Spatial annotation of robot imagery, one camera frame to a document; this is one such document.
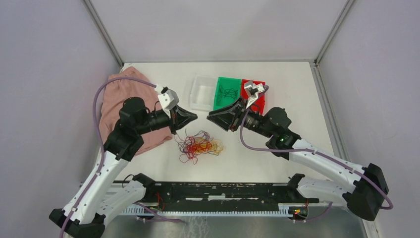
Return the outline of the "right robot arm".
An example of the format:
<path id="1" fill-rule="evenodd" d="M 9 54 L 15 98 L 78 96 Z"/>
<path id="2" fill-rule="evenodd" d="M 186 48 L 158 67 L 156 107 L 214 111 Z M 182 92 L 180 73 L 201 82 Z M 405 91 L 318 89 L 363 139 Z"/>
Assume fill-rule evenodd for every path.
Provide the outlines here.
<path id="1" fill-rule="evenodd" d="M 286 188 L 286 196 L 292 202 L 316 198 L 343 204 L 367 221 L 374 221 L 380 210 L 394 207 L 379 166 L 370 163 L 364 167 L 318 149 L 288 128 L 291 120 L 283 108 L 271 108 L 262 116 L 247 109 L 246 101 L 239 99 L 209 112 L 207 120 L 225 131 L 239 130 L 241 143 L 250 150 L 270 152 L 327 177 L 319 180 L 295 174 Z"/>

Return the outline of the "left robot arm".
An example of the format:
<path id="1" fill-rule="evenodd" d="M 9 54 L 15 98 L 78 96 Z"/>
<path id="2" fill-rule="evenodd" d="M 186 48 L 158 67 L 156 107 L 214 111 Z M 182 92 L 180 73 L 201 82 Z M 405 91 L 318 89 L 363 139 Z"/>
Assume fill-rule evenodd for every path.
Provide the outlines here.
<path id="1" fill-rule="evenodd" d="M 142 98 L 131 97 L 119 111 L 120 119 L 101 147 L 101 157 L 76 195 L 61 209 L 53 209 L 50 220 L 60 227 L 59 237 L 100 238 L 108 224 L 131 204 L 151 201 L 156 188 L 134 180 L 108 199 L 104 196 L 116 177 L 144 145 L 143 135 L 162 128 L 172 134 L 198 116 L 177 104 L 169 110 L 150 111 Z"/>

